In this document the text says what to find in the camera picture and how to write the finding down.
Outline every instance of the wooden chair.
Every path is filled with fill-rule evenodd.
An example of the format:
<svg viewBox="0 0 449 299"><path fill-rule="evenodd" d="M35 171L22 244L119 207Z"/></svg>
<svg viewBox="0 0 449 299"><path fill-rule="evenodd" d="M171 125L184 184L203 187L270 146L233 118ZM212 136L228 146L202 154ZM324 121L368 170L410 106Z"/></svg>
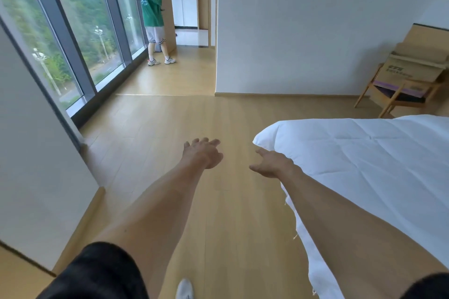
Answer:
<svg viewBox="0 0 449 299"><path fill-rule="evenodd" d="M382 88L380 86L375 86L373 82L376 79L382 66L384 66L384 64L378 65L375 75L369 81L368 85L365 88L365 91L363 91L359 99L357 99L356 104L354 105L354 107L357 107L357 105L360 103L360 101L362 100L363 96L368 91L368 89L371 89L373 94L375 94L377 98L379 98L379 100L381 100L381 102L385 104L384 108L382 109L379 115L379 118L382 118L387 113L389 114L396 106L424 108L426 104L433 98L433 96L435 96L435 93L443 84L441 82L426 82L412 79L404 79L404 82L396 91ZM415 97L401 92L403 88L410 88L413 86L419 86L424 89L425 88L429 89L423 97Z"/></svg>

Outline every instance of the cardboard box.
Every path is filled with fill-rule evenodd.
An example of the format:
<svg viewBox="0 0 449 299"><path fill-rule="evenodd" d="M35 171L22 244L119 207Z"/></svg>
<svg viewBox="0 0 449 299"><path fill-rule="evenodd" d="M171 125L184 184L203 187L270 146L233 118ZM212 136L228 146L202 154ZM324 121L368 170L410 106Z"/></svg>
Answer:
<svg viewBox="0 0 449 299"><path fill-rule="evenodd" d="M397 90L405 79L434 82L448 67L449 52L426 46L399 43L390 53L373 84ZM428 88L402 89L403 93L423 97Z"/></svg>

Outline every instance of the gray shorts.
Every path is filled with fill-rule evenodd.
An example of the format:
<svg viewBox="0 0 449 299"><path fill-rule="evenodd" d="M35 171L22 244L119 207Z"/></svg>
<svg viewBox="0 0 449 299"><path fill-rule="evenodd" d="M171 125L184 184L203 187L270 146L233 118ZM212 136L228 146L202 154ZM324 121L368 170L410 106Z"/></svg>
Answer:
<svg viewBox="0 0 449 299"><path fill-rule="evenodd" d="M149 43L162 44L165 41L164 26L145 26L145 30Z"/></svg>

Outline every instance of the bed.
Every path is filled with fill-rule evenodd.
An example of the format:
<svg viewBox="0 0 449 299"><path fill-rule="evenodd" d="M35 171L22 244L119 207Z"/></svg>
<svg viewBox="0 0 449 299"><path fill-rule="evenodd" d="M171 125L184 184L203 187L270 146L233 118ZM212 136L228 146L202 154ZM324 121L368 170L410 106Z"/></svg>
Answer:
<svg viewBox="0 0 449 299"><path fill-rule="evenodd" d="M293 159L306 174L401 230L449 268L449 118L280 121L253 142ZM321 299L343 299L281 187L308 255L311 285Z"/></svg>

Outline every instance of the white shoe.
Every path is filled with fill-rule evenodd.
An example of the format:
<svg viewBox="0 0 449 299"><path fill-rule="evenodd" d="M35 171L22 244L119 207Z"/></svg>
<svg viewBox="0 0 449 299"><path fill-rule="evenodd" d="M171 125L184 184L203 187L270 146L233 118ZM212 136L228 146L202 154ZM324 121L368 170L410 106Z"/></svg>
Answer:
<svg viewBox="0 0 449 299"><path fill-rule="evenodd" d="M161 63L161 62L158 62L156 59L153 58L152 61L148 61L148 66L149 66L149 67L152 67L153 65L158 65L158 64L160 64L160 63Z"/></svg>
<svg viewBox="0 0 449 299"><path fill-rule="evenodd" d="M165 60L165 63L166 64L176 63L176 59L169 57L168 59Z"/></svg>
<svg viewBox="0 0 449 299"><path fill-rule="evenodd" d="M190 280L181 280L176 291L176 299L194 299L194 288Z"/></svg>

